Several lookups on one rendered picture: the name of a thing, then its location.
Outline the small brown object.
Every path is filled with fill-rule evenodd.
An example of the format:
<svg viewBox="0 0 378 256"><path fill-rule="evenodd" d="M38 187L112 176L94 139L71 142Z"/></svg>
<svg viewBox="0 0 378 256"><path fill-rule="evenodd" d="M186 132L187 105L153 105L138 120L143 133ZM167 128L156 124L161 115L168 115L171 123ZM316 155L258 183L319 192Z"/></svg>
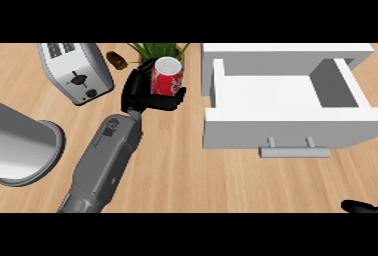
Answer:
<svg viewBox="0 0 378 256"><path fill-rule="evenodd" d="M113 51L109 51L106 53L106 59L107 59L109 63L112 64L112 66L115 67L116 70L122 70L128 66L128 64L125 62L125 59Z"/></svg>

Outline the red soda can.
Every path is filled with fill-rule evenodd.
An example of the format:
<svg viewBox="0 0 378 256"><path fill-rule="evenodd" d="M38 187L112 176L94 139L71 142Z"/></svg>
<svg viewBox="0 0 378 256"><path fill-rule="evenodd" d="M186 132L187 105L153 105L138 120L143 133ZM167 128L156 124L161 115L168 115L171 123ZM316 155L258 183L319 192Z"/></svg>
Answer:
<svg viewBox="0 0 378 256"><path fill-rule="evenodd" d="M183 66L174 57L161 57L150 71L150 93L174 96L181 87Z"/></svg>

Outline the green potted plant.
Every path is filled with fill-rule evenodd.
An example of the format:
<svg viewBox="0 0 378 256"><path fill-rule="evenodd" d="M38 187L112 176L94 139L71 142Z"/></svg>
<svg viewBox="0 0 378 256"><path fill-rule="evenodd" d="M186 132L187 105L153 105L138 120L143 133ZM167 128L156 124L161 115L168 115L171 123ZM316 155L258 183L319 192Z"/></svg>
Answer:
<svg viewBox="0 0 378 256"><path fill-rule="evenodd" d="M128 46L138 53L140 59L146 62L152 58L172 57L181 60L189 43L178 47L175 43L128 43Z"/></svg>

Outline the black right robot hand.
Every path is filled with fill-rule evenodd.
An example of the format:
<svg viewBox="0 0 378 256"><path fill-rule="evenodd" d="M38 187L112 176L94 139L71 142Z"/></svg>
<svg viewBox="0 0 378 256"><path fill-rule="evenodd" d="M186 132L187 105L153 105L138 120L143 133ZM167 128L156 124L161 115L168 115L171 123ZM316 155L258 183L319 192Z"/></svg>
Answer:
<svg viewBox="0 0 378 256"><path fill-rule="evenodd" d="M354 200L344 200L341 202L341 208L348 213L378 213L378 207Z"/></svg>

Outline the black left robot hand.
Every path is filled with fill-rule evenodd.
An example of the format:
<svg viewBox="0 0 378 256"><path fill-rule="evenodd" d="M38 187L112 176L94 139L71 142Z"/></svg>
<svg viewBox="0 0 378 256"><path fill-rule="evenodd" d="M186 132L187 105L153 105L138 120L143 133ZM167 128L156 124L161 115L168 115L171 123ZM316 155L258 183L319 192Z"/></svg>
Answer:
<svg viewBox="0 0 378 256"><path fill-rule="evenodd" d="M174 96L165 96L150 93L150 70L156 58L149 59L130 73L122 93L121 93L121 111L130 110L143 112L147 108L174 111L183 102L186 88L181 87Z"/></svg>

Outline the large grey metal pot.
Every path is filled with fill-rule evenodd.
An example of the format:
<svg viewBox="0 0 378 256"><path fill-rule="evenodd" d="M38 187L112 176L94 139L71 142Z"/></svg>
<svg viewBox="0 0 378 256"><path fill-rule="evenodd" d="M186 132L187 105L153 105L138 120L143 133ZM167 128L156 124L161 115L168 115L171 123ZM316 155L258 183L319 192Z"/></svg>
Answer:
<svg viewBox="0 0 378 256"><path fill-rule="evenodd" d="M65 132L51 121L35 121L0 103L0 184L20 187L54 168L65 149Z"/></svg>

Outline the white cabinet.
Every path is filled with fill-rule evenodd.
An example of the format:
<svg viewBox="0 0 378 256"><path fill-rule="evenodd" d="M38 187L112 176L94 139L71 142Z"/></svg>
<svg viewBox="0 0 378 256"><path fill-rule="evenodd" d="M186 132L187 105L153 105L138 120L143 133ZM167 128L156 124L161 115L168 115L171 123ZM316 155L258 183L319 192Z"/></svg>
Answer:
<svg viewBox="0 0 378 256"><path fill-rule="evenodd" d="M200 93L209 95L215 59L229 76L308 75L323 59L344 59L354 69L372 53L369 43L202 43Z"/></svg>

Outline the white drawer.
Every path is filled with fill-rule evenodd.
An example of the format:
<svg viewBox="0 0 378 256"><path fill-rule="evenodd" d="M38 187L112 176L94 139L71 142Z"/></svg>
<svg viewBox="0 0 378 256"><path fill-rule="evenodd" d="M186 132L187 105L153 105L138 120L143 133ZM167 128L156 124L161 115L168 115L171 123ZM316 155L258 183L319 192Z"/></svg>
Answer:
<svg viewBox="0 0 378 256"><path fill-rule="evenodd" d="M378 137L378 107L369 105L348 65L325 59L304 76L229 76L212 62L211 107L203 147L251 149L268 141L347 148Z"/></svg>

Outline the silver toaster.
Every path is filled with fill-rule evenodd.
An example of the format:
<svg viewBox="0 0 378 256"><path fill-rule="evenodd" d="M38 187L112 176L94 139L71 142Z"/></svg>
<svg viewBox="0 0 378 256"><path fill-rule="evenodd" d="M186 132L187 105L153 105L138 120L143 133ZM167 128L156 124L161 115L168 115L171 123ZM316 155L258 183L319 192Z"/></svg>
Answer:
<svg viewBox="0 0 378 256"><path fill-rule="evenodd" d="M113 80L94 43L38 43L47 79L76 106L113 90Z"/></svg>

